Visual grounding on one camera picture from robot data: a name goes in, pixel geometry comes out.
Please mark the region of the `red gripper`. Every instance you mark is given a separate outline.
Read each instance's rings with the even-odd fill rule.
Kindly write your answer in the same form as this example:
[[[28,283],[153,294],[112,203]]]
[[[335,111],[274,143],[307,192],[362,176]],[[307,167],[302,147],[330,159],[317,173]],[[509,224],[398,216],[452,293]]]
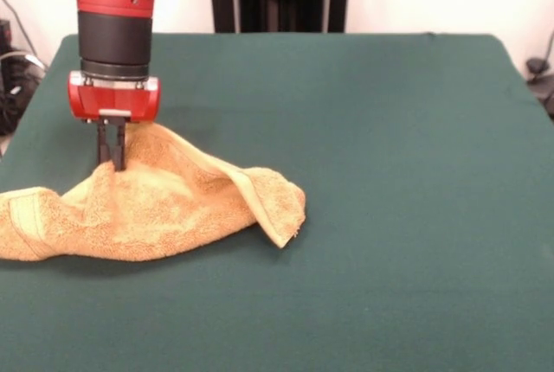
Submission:
[[[100,80],[87,77],[81,71],[68,76],[68,102],[77,119],[98,120],[123,118],[131,122],[153,121],[161,100],[161,81],[156,77],[147,80]],[[113,164],[116,171],[126,168],[126,124],[118,123],[113,147]],[[107,142],[106,121],[97,123],[98,164],[111,160]]]

